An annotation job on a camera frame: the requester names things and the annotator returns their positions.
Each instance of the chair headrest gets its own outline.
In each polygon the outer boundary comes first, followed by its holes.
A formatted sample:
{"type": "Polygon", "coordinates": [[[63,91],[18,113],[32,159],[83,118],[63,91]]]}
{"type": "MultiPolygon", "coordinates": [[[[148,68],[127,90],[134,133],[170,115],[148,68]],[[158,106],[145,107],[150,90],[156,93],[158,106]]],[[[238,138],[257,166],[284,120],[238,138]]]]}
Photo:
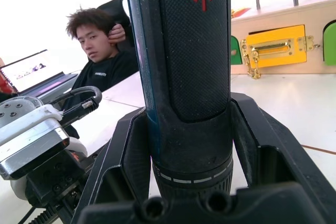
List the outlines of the chair headrest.
{"type": "Polygon", "coordinates": [[[130,18],[127,16],[124,7],[122,6],[123,0],[111,0],[105,4],[102,4],[97,9],[107,12],[113,17],[114,22],[122,25],[123,27],[128,27],[131,22],[130,18]]]}

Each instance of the laptop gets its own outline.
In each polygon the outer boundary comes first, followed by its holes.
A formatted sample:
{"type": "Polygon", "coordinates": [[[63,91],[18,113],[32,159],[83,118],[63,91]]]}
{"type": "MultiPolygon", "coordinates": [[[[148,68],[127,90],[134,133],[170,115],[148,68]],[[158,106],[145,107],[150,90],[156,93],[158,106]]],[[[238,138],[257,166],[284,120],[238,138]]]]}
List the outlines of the laptop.
{"type": "Polygon", "coordinates": [[[47,49],[2,66],[0,72],[19,95],[34,97],[77,76],[77,74],[64,74],[58,66],[52,64],[47,49]]]}

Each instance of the gold chain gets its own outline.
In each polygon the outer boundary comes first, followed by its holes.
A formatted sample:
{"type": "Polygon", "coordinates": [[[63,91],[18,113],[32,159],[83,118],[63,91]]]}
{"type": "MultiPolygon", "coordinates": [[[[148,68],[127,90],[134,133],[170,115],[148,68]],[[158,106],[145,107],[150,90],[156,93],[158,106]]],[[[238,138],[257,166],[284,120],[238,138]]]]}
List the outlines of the gold chain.
{"type": "Polygon", "coordinates": [[[251,62],[250,62],[250,57],[248,54],[244,54],[244,58],[245,58],[245,64],[248,67],[248,74],[253,78],[253,79],[259,79],[261,74],[258,68],[258,62],[259,62],[259,55],[253,57],[253,61],[256,64],[256,68],[252,69],[251,67],[251,62]]]}

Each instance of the white table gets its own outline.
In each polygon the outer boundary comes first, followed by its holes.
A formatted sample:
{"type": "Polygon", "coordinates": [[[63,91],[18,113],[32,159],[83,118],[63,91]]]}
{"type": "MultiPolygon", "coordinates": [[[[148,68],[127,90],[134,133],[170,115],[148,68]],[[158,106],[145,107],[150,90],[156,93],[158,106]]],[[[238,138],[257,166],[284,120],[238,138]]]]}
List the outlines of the white table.
{"type": "MultiPolygon", "coordinates": [[[[253,80],[232,76],[232,92],[245,93],[277,120],[287,126],[301,144],[336,152],[336,75],[269,75],[253,80]]],[[[113,135],[124,115],[144,106],[139,73],[103,93],[99,108],[73,125],[90,155],[113,135]]],[[[306,149],[307,153],[336,188],[336,155],[306,149]]],[[[234,150],[232,193],[246,187],[246,180],[234,150]]],[[[2,223],[16,224],[30,209],[14,195],[9,182],[0,179],[2,223]]],[[[150,195],[158,195],[151,179],[150,195]]]]}

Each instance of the black t-shirt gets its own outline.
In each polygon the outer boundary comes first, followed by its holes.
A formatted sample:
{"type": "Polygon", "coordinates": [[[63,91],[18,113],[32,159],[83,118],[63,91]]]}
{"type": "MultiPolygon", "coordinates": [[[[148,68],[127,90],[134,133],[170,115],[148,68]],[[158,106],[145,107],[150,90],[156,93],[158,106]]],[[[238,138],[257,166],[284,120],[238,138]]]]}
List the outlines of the black t-shirt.
{"type": "MultiPolygon", "coordinates": [[[[94,63],[91,60],[85,65],[79,74],[72,89],[85,86],[95,86],[101,92],[106,91],[139,70],[138,59],[136,53],[131,51],[123,51],[115,57],[94,63]]],[[[76,95],[65,101],[62,109],[68,110],[73,106],[85,101],[94,94],[91,92],[76,95]]],[[[79,138],[75,128],[71,125],[65,128],[69,136],[79,138]]]]}

